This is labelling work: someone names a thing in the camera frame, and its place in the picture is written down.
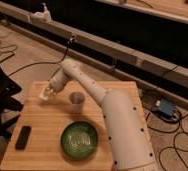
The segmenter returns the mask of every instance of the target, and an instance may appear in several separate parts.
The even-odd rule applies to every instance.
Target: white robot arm
[[[76,79],[101,107],[117,170],[158,171],[152,148],[138,112],[127,93],[101,87],[84,74],[72,59],[65,59],[61,69],[40,94],[48,100],[59,93],[72,78]]]

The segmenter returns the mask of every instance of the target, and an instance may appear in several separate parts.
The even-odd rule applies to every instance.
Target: power cord
[[[169,69],[169,70],[165,71],[164,73],[162,73],[159,77],[163,78],[165,75],[167,75],[168,73],[174,71],[174,70],[175,70],[176,68],[178,68],[178,67],[179,67],[179,65],[176,65],[176,66],[173,67],[172,69]],[[153,89],[144,90],[144,91],[142,92],[141,99],[143,99],[143,96],[144,96],[145,94],[148,94],[149,92],[157,92],[157,89],[158,89],[158,88],[159,88],[159,86],[156,86],[156,87],[153,88]]]
[[[147,5],[148,7],[154,9],[154,7],[152,5],[150,5],[149,3],[145,2],[145,1],[142,1],[142,0],[136,0],[136,1],[143,3],[143,4]]]
[[[61,63],[61,62],[65,59],[65,57],[66,57],[66,55],[67,55],[67,53],[68,53],[68,50],[69,50],[70,46],[75,42],[75,40],[74,40],[74,41],[71,41],[71,40],[72,40],[72,37],[71,37],[71,38],[68,40],[68,42],[67,42],[67,47],[66,47],[65,53],[64,53],[64,55],[63,55],[63,57],[62,57],[61,60],[56,61],[56,62],[44,61],[44,62],[35,62],[35,63],[31,63],[31,64],[25,65],[25,66],[23,66],[23,67],[17,69],[16,71],[14,71],[14,72],[8,74],[8,77],[10,77],[10,76],[12,76],[12,75],[18,73],[19,71],[21,71],[21,70],[23,70],[23,69],[25,69],[25,68],[31,67],[31,66],[42,65],[42,64],[55,65],[55,64]]]
[[[12,32],[9,32],[8,34],[6,34],[5,36],[0,36],[0,58],[1,56],[3,56],[4,54],[8,54],[7,57],[4,57],[2,60],[0,60],[0,63],[6,61],[7,59],[11,58],[12,56],[14,56],[14,52],[18,49],[17,45],[8,45],[8,46],[2,46],[2,39],[8,37]]]
[[[164,166],[164,164],[163,164],[163,162],[162,162],[162,154],[164,153],[164,151],[166,151],[166,150],[169,150],[169,149],[174,149],[174,151],[176,152],[176,154],[177,154],[177,156],[179,157],[179,159],[181,160],[181,162],[183,163],[183,165],[186,167],[186,169],[188,170],[188,165],[186,164],[186,162],[184,161],[184,159],[182,158],[182,156],[180,155],[180,153],[179,152],[188,152],[188,149],[183,149],[183,148],[179,148],[178,146],[177,146],[177,139],[178,139],[178,137],[180,136],[180,135],[186,135],[187,137],[188,137],[188,132],[187,131],[185,131],[185,129],[184,129],[184,127],[183,127],[183,120],[185,119],[185,118],[187,118],[188,117],[188,113],[186,114],[186,115],[184,115],[184,116],[182,116],[182,113],[181,113],[181,111],[179,110],[179,109],[176,109],[176,111],[175,111],[175,113],[177,114],[176,116],[177,116],[177,120],[172,120],[172,119],[170,119],[170,121],[165,121],[166,123],[169,123],[169,124],[177,124],[178,126],[176,127],[176,129],[174,129],[173,131],[163,131],[163,130],[159,130],[159,129],[156,129],[156,128],[153,128],[153,127],[151,127],[151,126],[148,126],[148,128],[149,129],[152,129],[153,131],[156,131],[156,132],[159,132],[159,133],[168,133],[168,134],[170,134],[170,133],[175,133],[175,132],[177,132],[178,130],[180,130],[180,132],[178,132],[178,133],[176,133],[176,135],[174,135],[174,138],[173,138],[173,146],[168,146],[168,147],[165,147],[165,148],[163,148],[160,152],[159,152],[159,163],[160,163],[160,165],[161,165],[161,167],[163,168],[163,170],[165,170],[165,171],[167,171],[167,169],[165,168],[165,166]],[[153,112],[150,112],[148,115],[147,115],[147,117],[146,117],[146,121],[148,121],[148,119],[149,119],[149,117],[151,116],[151,115],[154,115],[155,117],[157,117],[157,118],[159,118],[159,119],[161,119],[161,117],[158,117],[158,115],[155,115],[155,113],[154,113],[154,111]]]

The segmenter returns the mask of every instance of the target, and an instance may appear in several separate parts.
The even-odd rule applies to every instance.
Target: wooden table
[[[107,88],[126,91],[139,111],[146,127],[144,113],[135,82],[99,82]],[[38,94],[46,82],[34,82],[25,101],[25,106],[14,129],[11,141],[1,163],[2,171],[109,171],[113,163],[101,109],[85,90],[77,83],[70,82],[56,98],[42,102]],[[85,94],[83,114],[74,114],[69,103],[69,94],[81,91]],[[87,159],[73,161],[67,158],[60,147],[60,136],[67,125],[85,120],[93,124],[99,134],[97,150]],[[32,131],[24,151],[15,150],[15,143],[23,125],[30,125]]]

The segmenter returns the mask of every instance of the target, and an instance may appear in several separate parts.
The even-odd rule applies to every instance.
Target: cable
[[[146,121],[148,121],[148,119],[150,118],[150,115],[151,115],[151,114],[152,114],[151,112],[148,114],[148,116],[146,117]],[[172,133],[174,133],[174,132],[176,132],[176,131],[179,130],[179,128],[180,128],[180,123],[178,123],[177,127],[176,127],[174,130],[171,130],[171,131],[159,130],[159,129],[154,128],[154,127],[149,126],[149,125],[147,125],[147,127],[148,127],[149,129],[151,129],[151,130],[153,130],[153,131],[156,131],[156,132],[159,132],[159,133],[172,134]]]
[[[12,56],[14,56],[14,52],[18,49],[17,45],[8,45],[8,46],[2,46],[2,40],[6,37],[8,37],[12,32],[9,32],[8,34],[6,34],[5,36],[0,36],[0,57],[4,54],[8,54],[7,57],[4,57],[0,63],[4,62],[5,60],[11,58]]]
[[[179,157],[180,161],[183,163],[183,165],[185,166],[185,168],[188,170],[188,165],[186,164],[185,160],[182,158],[182,156],[180,155],[179,152],[188,152],[188,149],[183,149],[183,148],[179,148],[177,146],[177,138],[180,136],[180,135],[186,135],[188,137],[188,132],[185,131],[185,129],[183,128],[183,120],[185,118],[188,117],[188,113],[184,116],[182,116],[182,113],[179,109],[176,109],[176,113],[178,114],[178,120],[176,122],[176,124],[178,124],[177,128],[173,131],[163,131],[163,130],[158,130],[158,129],[155,129],[155,128],[152,128],[150,126],[148,126],[148,128],[154,130],[154,131],[157,131],[157,132],[160,132],[160,133],[174,133],[176,131],[178,131],[179,129],[181,129],[180,132],[178,132],[176,135],[174,135],[173,137],[173,146],[168,146],[168,147],[165,147],[163,148],[160,152],[159,152],[159,163],[161,165],[161,167],[163,168],[163,170],[167,170],[162,162],[162,154],[164,151],[168,150],[168,149],[174,149],[175,153],[177,154],[177,156]],[[150,115],[152,115],[153,113],[152,112],[149,112],[147,117],[146,117],[146,121],[148,121]]]
[[[176,65],[175,67],[173,67],[172,69],[169,69],[167,71],[165,71],[164,73],[162,73],[159,77],[163,78],[165,75],[167,75],[168,73],[174,71],[176,68],[178,68],[179,65]],[[141,96],[141,99],[143,98],[144,94],[147,94],[149,92],[157,92],[156,90],[159,88],[159,86],[156,86],[155,88],[153,89],[147,89],[147,90],[144,90],[144,92],[142,93],[143,95]]]
[[[180,119],[182,118],[182,115],[181,113],[179,112],[175,112],[174,114],[177,114],[177,115],[174,115],[170,118],[166,118],[160,114],[157,114],[156,112],[152,111],[152,114],[154,114],[157,118],[159,118],[160,120],[162,120],[163,122],[165,123],[168,123],[168,124],[177,124],[179,123]]]
[[[150,5],[149,3],[145,2],[145,1],[142,1],[142,0],[136,0],[136,1],[141,2],[141,3],[149,6],[150,8],[154,9],[154,7],[152,5]]]
[[[63,55],[63,57],[62,57],[61,60],[55,61],[55,62],[35,62],[35,63],[31,63],[31,64],[25,65],[25,66],[23,66],[23,67],[17,69],[16,71],[14,71],[14,72],[8,74],[8,77],[10,77],[10,76],[12,76],[12,75],[18,73],[19,71],[21,71],[21,70],[23,70],[23,69],[25,69],[25,68],[28,68],[28,67],[31,67],[31,66],[34,66],[34,65],[42,65],[42,64],[54,65],[54,64],[59,64],[59,63],[61,63],[61,62],[65,59],[65,57],[66,57],[66,55],[67,55],[67,53],[68,53],[68,50],[69,50],[70,46],[71,46],[74,42],[75,42],[75,39],[72,40],[72,39],[70,38],[70,39],[68,40],[68,42],[67,42],[68,45],[67,45],[67,47],[66,47],[65,53],[64,53],[64,55]]]

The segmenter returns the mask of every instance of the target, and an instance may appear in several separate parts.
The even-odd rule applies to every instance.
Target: cup
[[[73,113],[80,114],[83,112],[85,96],[82,92],[73,92],[69,96]]]

